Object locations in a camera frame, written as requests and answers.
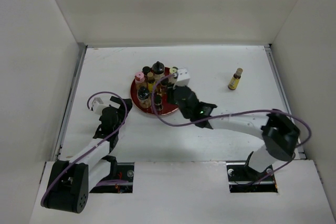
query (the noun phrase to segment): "pink bottle cap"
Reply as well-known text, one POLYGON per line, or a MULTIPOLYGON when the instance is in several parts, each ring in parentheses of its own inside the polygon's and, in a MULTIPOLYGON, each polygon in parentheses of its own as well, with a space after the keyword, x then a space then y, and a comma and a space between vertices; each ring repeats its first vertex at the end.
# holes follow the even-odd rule
POLYGON ((135 73, 135 81, 136 82, 143 82, 145 80, 145 75, 143 72, 137 72, 135 73))

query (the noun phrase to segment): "bolt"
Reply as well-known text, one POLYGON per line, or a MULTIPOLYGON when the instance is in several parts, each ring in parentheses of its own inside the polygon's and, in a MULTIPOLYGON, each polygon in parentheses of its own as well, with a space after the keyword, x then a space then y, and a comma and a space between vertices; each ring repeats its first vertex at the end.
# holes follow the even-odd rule
POLYGON ((132 170, 127 171, 127 176, 129 178, 133 177, 134 176, 134 171, 132 171, 132 170))
POLYGON ((231 177, 232 176, 232 173, 233 173, 233 169, 229 169, 227 170, 227 174, 231 177))
POLYGON ((272 173, 273 173, 273 170, 272 170, 271 168, 267 168, 267 170, 266 170, 266 173, 267 173, 267 174, 271 174, 271 175, 272 175, 272 173))

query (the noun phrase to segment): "round red plate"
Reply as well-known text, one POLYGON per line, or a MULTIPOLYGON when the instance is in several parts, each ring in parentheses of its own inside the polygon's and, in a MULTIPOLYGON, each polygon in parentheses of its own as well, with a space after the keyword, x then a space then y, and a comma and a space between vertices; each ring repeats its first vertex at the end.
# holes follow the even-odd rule
MULTIPOLYGON (((165 68, 164 75, 165 76, 169 75, 169 68, 167 68, 167 67, 165 68)), ((135 81, 133 80, 132 85, 131 85, 131 98, 132 98, 132 101, 133 101, 134 105, 137 106, 138 109, 140 109, 141 111, 143 111, 147 114, 155 115, 153 110, 152 110, 152 107, 149 107, 148 109, 144 109, 140 106, 138 96, 136 95, 137 94, 136 90, 137 89, 136 89, 136 86, 135 86, 135 81)), ((162 97, 162 105, 163 105, 163 110, 158 111, 159 115, 167 115, 167 114, 170 114, 170 113, 172 113, 172 112, 174 112, 178 109, 177 105, 172 105, 172 104, 167 103, 167 95, 166 94, 162 97)))

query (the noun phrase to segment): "wall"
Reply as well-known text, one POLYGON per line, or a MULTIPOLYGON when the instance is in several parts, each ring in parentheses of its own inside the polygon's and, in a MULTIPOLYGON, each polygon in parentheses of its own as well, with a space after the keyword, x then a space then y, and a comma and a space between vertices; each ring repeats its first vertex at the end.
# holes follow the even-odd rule
POLYGON ((55 0, 0 7, 0 223, 28 223, 78 46, 55 0))
POLYGON ((93 45, 272 43, 297 0, 56 0, 93 45))
POLYGON ((334 215, 335 38, 336 0, 298 0, 272 45, 292 112, 312 127, 313 138, 305 150, 317 163, 334 215))

